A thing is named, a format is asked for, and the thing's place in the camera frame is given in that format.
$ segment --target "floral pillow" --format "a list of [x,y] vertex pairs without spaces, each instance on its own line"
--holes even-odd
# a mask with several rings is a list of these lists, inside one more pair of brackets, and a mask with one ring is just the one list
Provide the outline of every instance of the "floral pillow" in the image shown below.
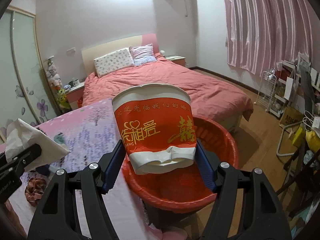
[[133,67],[134,61],[129,48],[124,48],[96,58],[94,66],[98,77],[102,77],[122,68]]
[[135,66],[156,61],[156,58],[153,54],[152,44],[148,44],[146,46],[140,46],[140,47],[129,47],[129,50],[133,57]]

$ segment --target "pink and cream headboard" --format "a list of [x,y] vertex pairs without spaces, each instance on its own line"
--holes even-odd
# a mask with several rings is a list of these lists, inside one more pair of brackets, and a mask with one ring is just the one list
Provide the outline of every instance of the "pink and cream headboard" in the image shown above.
[[150,43],[153,44],[154,53],[158,53],[159,45],[157,41],[157,36],[154,33],[133,36],[116,41],[110,41],[89,49],[83,49],[81,53],[84,62],[85,72],[87,76],[90,75],[92,72],[95,72],[93,60],[97,57],[102,57],[103,55],[106,55],[118,49],[127,48],[129,46],[137,47],[144,46]]

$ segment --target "frosted glass door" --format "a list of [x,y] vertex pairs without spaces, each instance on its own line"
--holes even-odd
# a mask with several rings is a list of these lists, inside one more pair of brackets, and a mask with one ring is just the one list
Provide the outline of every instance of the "frosted glass door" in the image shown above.
[[33,18],[14,13],[13,45],[21,83],[37,118],[40,122],[45,122],[56,117],[44,89],[45,81],[36,51]]
[[36,125],[15,73],[11,50],[11,13],[5,12],[0,20],[0,131],[6,138],[6,128],[12,120],[21,118]]

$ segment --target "curtain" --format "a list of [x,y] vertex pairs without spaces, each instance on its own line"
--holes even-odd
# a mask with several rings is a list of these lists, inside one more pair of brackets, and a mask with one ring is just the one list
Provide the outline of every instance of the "curtain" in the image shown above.
[[225,0],[228,64],[261,75],[276,62],[312,58],[307,0]]

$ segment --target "purple pillow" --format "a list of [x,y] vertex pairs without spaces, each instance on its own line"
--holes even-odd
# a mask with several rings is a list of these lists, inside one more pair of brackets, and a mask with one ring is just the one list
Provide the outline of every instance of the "purple pillow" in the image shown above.
[[129,47],[130,54],[134,60],[134,65],[139,66],[148,62],[156,61],[153,54],[153,45],[148,44],[140,47]]

